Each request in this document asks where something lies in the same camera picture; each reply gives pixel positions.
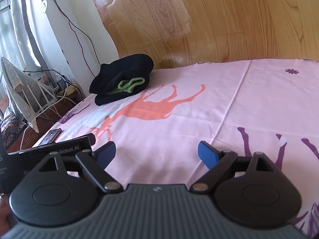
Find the white router with antennas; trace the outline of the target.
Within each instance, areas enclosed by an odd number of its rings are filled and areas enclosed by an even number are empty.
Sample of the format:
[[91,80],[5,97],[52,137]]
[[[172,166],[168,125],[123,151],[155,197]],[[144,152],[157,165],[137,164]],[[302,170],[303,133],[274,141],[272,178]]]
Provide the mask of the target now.
[[28,74],[25,74],[23,84],[25,100],[36,113],[43,112],[58,100],[56,90],[53,87],[32,78]]

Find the wood grain board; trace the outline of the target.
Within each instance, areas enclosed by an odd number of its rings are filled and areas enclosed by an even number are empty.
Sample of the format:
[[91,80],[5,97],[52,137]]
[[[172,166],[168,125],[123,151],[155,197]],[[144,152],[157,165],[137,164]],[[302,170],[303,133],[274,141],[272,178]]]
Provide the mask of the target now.
[[318,60],[318,0],[93,0],[119,57],[156,68],[249,59]]

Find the black box with white text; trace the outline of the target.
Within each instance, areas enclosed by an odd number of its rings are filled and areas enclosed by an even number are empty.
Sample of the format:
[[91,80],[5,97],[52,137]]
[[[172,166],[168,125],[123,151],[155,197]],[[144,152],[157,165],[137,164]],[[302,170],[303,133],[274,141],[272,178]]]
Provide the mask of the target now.
[[1,136],[1,194],[10,194],[30,171],[27,151],[8,154]]

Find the grey white curtain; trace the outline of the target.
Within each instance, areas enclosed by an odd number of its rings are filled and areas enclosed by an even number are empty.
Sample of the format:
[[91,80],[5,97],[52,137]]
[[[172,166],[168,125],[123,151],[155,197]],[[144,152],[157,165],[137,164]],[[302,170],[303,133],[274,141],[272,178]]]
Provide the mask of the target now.
[[43,70],[57,87],[57,71],[66,61],[47,16],[37,7],[36,16],[42,22],[39,29],[32,29],[39,21],[27,12],[27,0],[1,0],[1,9],[7,6],[10,9],[1,14],[1,57],[33,77]]

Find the black smartphone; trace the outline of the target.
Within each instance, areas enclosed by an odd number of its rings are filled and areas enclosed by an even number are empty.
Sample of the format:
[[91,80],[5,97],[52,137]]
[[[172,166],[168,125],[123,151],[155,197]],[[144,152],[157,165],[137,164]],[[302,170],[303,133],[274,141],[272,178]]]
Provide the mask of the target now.
[[39,143],[39,146],[51,144],[56,141],[56,139],[61,135],[63,130],[61,128],[52,129],[48,132],[48,134],[42,139]]

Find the green navy striped knit sweater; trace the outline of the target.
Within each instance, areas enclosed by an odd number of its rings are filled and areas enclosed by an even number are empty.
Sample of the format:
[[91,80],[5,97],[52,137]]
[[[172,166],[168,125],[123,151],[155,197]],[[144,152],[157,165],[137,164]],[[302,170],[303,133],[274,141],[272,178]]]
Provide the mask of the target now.
[[149,55],[138,53],[103,63],[90,84],[95,104],[101,106],[136,95],[147,88],[154,62]]

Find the pink printed bed sheet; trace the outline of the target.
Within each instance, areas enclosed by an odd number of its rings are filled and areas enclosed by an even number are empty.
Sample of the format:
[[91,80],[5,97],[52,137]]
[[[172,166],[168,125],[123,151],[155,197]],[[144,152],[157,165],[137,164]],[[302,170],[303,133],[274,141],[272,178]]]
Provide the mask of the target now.
[[239,155],[265,153],[302,196],[296,227],[318,233],[318,62],[264,59],[152,72],[148,88],[97,106],[90,95],[54,128],[113,141],[106,171],[121,184],[191,185],[207,172],[201,141]]

